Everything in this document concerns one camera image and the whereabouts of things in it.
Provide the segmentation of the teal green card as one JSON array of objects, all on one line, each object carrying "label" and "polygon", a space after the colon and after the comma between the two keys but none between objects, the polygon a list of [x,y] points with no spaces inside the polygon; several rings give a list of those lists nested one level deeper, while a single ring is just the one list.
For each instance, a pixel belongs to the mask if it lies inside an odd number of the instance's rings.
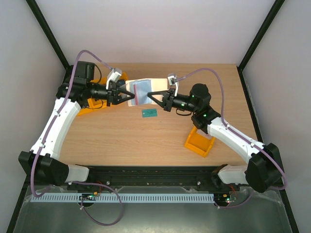
[{"label": "teal green card", "polygon": [[157,116],[157,109],[143,109],[142,110],[142,117],[148,118],[148,117],[156,117]]}]

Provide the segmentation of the beige leather card holder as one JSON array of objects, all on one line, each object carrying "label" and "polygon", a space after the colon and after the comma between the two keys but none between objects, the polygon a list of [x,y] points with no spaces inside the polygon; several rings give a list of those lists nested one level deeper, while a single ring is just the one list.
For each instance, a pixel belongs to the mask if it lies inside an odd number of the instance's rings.
[{"label": "beige leather card holder", "polygon": [[125,81],[126,90],[135,94],[135,97],[127,101],[129,107],[143,104],[156,104],[147,96],[149,92],[168,90],[168,81],[164,78],[136,79]]}]

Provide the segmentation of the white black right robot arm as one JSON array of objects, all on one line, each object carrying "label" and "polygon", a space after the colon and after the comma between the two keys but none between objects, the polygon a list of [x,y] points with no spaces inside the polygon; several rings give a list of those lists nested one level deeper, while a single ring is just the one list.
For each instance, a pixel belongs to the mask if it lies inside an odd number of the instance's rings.
[{"label": "white black right robot arm", "polygon": [[149,92],[147,96],[165,111],[172,108],[192,113],[194,126],[233,149],[244,161],[244,166],[226,165],[212,178],[212,185],[223,190],[228,184],[247,184],[259,193],[275,188],[275,183],[284,176],[284,171],[274,160],[279,154],[276,145],[265,145],[246,136],[230,124],[210,106],[211,94],[205,84],[197,83],[189,95],[176,89]]}]

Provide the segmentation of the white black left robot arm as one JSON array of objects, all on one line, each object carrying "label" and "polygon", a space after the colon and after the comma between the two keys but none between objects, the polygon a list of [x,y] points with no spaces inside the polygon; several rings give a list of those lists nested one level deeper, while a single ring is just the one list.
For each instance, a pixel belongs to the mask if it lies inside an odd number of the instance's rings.
[{"label": "white black left robot arm", "polygon": [[95,110],[118,105],[134,98],[127,91],[127,75],[114,68],[108,76],[95,78],[99,67],[95,63],[79,61],[77,66],[67,68],[63,83],[56,93],[52,114],[38,140],[29,152],[18,157],[31,184],[42,181],[60,186],[70,182],[85,182],[90,169],[82,165],[67,165],[60,161],[63,142],[73,120],[86,108]]}]

